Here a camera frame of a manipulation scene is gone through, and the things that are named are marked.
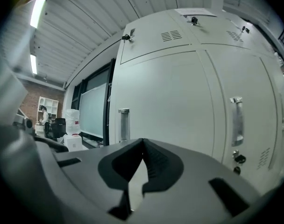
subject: ceiling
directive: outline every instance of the ceiling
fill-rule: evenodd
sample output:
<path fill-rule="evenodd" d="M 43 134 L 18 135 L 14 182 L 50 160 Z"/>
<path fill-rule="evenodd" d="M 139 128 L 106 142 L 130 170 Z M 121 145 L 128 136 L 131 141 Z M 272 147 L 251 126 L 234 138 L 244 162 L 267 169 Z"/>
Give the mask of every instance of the ceiling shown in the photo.
<path fill-rule="evenodd" d="M 47 0 L 37 29 L 29 25 L 31 2 L 13 11 L 0 35 L 0 53 L 17 74 L 62 87 L 90 53 L 129 22 L 179 7 L 222 9 L 223 1 Z M 36 55 L 37 76 L 29 54 Z"/>

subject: person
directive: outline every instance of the person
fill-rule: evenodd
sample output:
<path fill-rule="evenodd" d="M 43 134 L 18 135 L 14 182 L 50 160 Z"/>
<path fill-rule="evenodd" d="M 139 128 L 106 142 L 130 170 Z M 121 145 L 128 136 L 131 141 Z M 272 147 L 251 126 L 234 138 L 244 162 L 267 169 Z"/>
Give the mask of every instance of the person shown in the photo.
<path fill-rule="evenodd" d="M 43 112 L 43 119 L 40 119 L 42 125 L 49 121 L 49 114 L 47 112 L 47 108 L 45 106 L 40 106 L 40 109 Z"/>

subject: ventilation slot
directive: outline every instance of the ventilation slot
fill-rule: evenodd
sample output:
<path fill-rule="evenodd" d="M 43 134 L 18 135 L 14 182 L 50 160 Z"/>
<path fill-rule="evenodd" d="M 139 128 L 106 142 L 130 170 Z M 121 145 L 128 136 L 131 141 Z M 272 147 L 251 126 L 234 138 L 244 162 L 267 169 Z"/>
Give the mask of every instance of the ventilation slot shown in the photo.
<path fill-rule="evenodd" d="M 227 31 L 227 33 L 231 36 L 231 38 L 232 38 L 234 41 L 237 41 L 237 42 L 242 42 L 242 41 L 243 41 L 243 40 L 240 38 L 240 36 L 237 35 L 235 32 Z"/>
<path fill-rule="evenodd" d="M 169 32 L 161 33 L 161 36 L 162 36 L 163 42 L 171 41 L 171 40 L 172 40 L 172 38 L 171 38 Z"/>
<path fill-rule="evenodd" d="M 266 165 L 268 157 L 269 157 L 269 153 L 270 153 L 270 148 L 267 148 L 266 150 L 262 152 L 259 158 L 257 170 L 263 167 L 264 165 Z"/>
<path fill-rule="evenodd" d="M 161 36 L 162 36 L 163 42 L 182 38 L 181 34 L 177 30 L 161 33 Z"/>

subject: brick wall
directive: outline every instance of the brick wall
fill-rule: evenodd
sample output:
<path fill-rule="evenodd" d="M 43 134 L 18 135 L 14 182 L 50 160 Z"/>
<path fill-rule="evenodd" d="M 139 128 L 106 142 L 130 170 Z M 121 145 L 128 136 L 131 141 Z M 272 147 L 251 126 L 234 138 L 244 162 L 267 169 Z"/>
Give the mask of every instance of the brick wall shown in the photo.
<path fill-rule="evenodd" d="M 45 97 L 49 99 L 55 99 L 59 101 L 57 118 L 62 117 L 62 105 L 64 99 L 64 92 L 56 90 L 41 84 L 33 83 L 31 81 L 20 80 L 26 90 L 28 91 L 20 109 L 33 121 L 33 124 L 37 122 L 37 107 L 39 97 Z"/>

